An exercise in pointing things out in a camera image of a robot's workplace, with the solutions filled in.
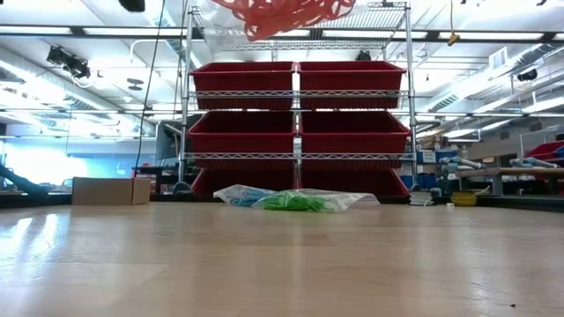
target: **ceiling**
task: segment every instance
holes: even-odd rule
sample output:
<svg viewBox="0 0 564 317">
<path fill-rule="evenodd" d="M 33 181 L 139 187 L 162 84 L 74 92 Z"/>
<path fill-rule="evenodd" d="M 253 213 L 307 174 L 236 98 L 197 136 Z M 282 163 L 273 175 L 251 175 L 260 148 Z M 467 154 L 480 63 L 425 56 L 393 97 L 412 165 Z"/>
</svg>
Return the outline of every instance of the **ceiling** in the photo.
<svg viewBox="0 0 564 317">
<path fill-rule="evenodd" d="M 209 0 L 198 0 L 198 3 Z M 155 26 L 155 10 L 160 12 L 160 1 L 148 1 L 150 12 L 129 13 L 125 11 L 117 0 L 4 0 L 0 5 L 0 21 L 7 25 L 34 25 L 34 26 Z M 166 0 L 166 10 L 169 17 L 169 26 L 182 24 L 182 0 Z M 468 0 L 466 5 L 455 1 L 453 25 L 457 31 L 483 30 L 483 31 L 517 31 L 517 32 L 551 32 L 564 29 L 564 0 L 548 0 L 543 6 L 536 6 L 534 0 Z M 413 0 L 412 1 L 412 28 L 420 30 L 449 30 L 450 28 L 449 1 Z M 178 78 L 179 55 L 167 42 L 160 41 L 156 44 L 156 58 L 153 72 L 149 66 L 155 49 L 155 41 L 140 41 L 131 38 L 123 39 L 87 39 L 71 37 L 0 37 L 0 48 L 5 48 L 21 59 L 21 65 L 35 65 L 38 69 L 31 71 L 31 66 L 26 67 L 35 80 L 47 80 L 47 75 L 53 74 L 62 78 L 67 85 L 63 88 L 70 94 L 76 91 L 86 91 L 88 96 L 99 97 L 104 100 L 104 106 L 112 109 L 141 109 L 143 108 L 149 78 L 152 77 L 147 104 L 153 109 L 171 110 L 180 109 L 180 86 Z M 477 71 L 483 70 L 488 65 L 488 57 L 502 48 L 507 48 L 508 55 L 516 55 L 526 51 L 535 44 L 508 44 L 508 43 L 457 43 L 452 47 L 445 43 L 418 42 L 413 44 L 414 54 L 414 83 L 418 97 L 418 111 L 426 110 L 427 101 L 432 100 L 448 90 L 452 83 L 465 80 Z M 75 85 L 69 74 L 46 61 L 51 47 L 62 47 L 66 52 L 80 59 L 87 60 L 92 70 L 92 77 L 88 80 L 79 80 Z M 392 42 L 386 49 L 390 62 L 400 67 L 406 67 L 406 45 L 402 42 Z M 212 61 L 271 61 L 270 51 L 229 51 L 211 54 L 206 42 L 192 42 L 193 56 L 191 61 L 199 66 Z M 332 50 L 292 50 L 278 51 L 279 61 L 351 61 L 358 54 L 358 50 L 332 49 Z M 383 59 L 382 51 L 370 51 L 373 59 Z M 5 60 L 0 54 L 0 61 Z M 539 79 L 550 77 L 558 73 L 562 65 L 558 61 L 550 61 L 539 66 Z M 128 78 L 143 81 L 142 90 L 133 91 Z M 6 83 L 0 76 L 0 83 Z M 505 97 L 511 91 L 511 80 L 507 77 L 495 85 L 487 87 L 484 91 L 468 96 L 468 100 L 478 100 L 481 105 Z M 556 84 L 549 87 L 549 92 L 558 93 Z M 402 89 L 407 89 L 406 78 Z M 17 100 L 12 102 L 0 101 L 0 107 L 22 107 Z M 449 107 L 442 111 L 452 110 Z M 97 133 L 114 133 L 115 126 L 122 126 L 118 133 L 138 133 L 134 129 L 138 125 L 135 117 L 120 114 L 105 118 L 105 126 L 109 127 Z M 0 115 L 0 122 L 14 123 L 19 114 Z M 20 122 L 34 124 L 36 121 L 28 120 L 21 115 Z M 149 120 L 149 125 L 160 119 L 172 119 L 171 114 L 156 114 Z M 131 122 L 128 128 L 123 126 Z"/>
</svg>

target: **wooden floor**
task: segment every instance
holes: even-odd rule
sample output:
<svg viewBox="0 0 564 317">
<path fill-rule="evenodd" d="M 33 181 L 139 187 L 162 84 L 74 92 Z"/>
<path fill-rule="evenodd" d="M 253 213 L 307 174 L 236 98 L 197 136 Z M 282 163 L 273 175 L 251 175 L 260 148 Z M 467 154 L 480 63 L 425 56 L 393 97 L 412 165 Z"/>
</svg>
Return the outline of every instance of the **wooden floor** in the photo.
<svg viewBox="0 0 564 317">
<path fill-rule="evenodd" d="M 12 316 L 564 316 L 564 214 L 220 203 L 0 213 Z"/>
</svg>

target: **shelf post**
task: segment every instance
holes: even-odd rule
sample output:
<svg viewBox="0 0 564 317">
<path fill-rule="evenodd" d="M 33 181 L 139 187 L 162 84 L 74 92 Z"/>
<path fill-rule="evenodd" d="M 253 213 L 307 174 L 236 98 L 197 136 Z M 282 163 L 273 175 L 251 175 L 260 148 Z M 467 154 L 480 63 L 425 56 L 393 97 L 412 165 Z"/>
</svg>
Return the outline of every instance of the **shelf post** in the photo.
<svg viewBox="0 0 564 317">
<path fill-rule="evenodd" d="M 192 52 L 192 19 L 194 18 L 194 9 L 191 8 L 186 17 L 186 48 L 184 50 L 184 82 L 182 83 L 182 134 L 180 135 L 180 150 L 178 151 L 178 182 L 184 181 L 184 172 L 186 159 L 184 152 L 186 151 L 186 132 L 188 129 L 188 104 L 190 89 L 190 55 Z"/>
<path fill-rule="evenodd" d="M 407 99 L 409 101 L 409 126 L 412 131 L 412 177 L 413 185 L 417 182 L 417 121 L 415 120 L 415 88 L 413 86 L 413 50 L 412 50 L 412 7 L 411 3 L 405 6 L 405 45 L 407 55 L 407 80 L 409 83 L 409 92 Z"/>
</svg>

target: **red storage tray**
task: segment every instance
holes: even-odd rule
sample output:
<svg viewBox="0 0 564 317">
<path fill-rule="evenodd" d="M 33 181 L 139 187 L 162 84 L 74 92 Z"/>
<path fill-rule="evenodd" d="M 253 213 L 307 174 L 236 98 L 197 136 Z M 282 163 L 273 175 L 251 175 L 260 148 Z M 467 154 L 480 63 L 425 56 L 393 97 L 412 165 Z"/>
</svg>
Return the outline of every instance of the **red storage tray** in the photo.
<svg viewBox="0 0 564 317">
<path fill-rule="evenodd" d="M 394 171 L 302 171 L 301 188 L 370 193 L 380 197 L 408 196 Z"/>
<path fill-rule="evenodd" d="M 197 92 L 291 91 L 292 62 L 209 63 L 191 72 Z M 200 109 L 271 109 L 287 110 L 292 98 L 202 99 Z"/>
<path fill-rule="evenodd" d="M 399 91 L 405 70 L 386 62 L 304 62 L 298 65 L 302 91 Z M 301 108 L 397 108 L 390 98 L 303 98 Z"/>
<path fill-rule="evenodd" d="M 551 161 L 558 159 L 558 150 L 564 146 L 564 141 L 551 142 L 548 144 L 541 144 L 534 148 L 532 151 L 525 154 L 526 158 L 535 158 L 544 161 Z"/>
<path fill-rule="evenodd" d="M 194 153 L 292 153 L 291 112 L 209 112 L 188 131 Z M 291 168 L 291 159 L 197 159 L 210 169 Z"/>
<path fill-rule="evenodd" d="M 192 184 L 198 195 L 213 195 L 213 192 L 236 184 L 271 190 L 287 190 L 294 187 L 293 169 L 278 171 L 221 171 L 202 170 Z"/>
<path fill-rule="evenodd" d="M 302 153 L 404 153 L 409 129 L 384 111 L 301 113 Z M 304 160 L 305 169 L 399 168 L 391 160 Z"/>
</svg>

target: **plastic bag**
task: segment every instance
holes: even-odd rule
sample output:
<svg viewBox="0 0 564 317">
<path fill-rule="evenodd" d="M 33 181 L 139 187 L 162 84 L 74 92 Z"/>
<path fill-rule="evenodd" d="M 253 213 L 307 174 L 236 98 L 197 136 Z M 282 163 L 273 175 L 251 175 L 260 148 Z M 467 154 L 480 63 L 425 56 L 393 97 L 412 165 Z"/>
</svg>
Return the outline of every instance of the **plastic bag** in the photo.
<svg viewBox="0 0 564 317">
<path fill-rule="evenodd" d="M 213 54 L 276 33 L 350 17 L 368 0 L 197 0 L 200 24 Z"/>
<path fill-rule="evenodd" d="M 214 198 L 219 198 L 226 203 L 238 207 L 251 207 L 259 200 L 276 194 L 274 190 L 252 188 L 244 185 L 233 185 L 213 193 Z"/>
<path fill-rule="evenodd" d="M 266 210 L 341 211 L 360 200 L 380 204 L 372 194 L 297 189 L 268 195 L 253 204 L 253 207 Z"/>
</svg>

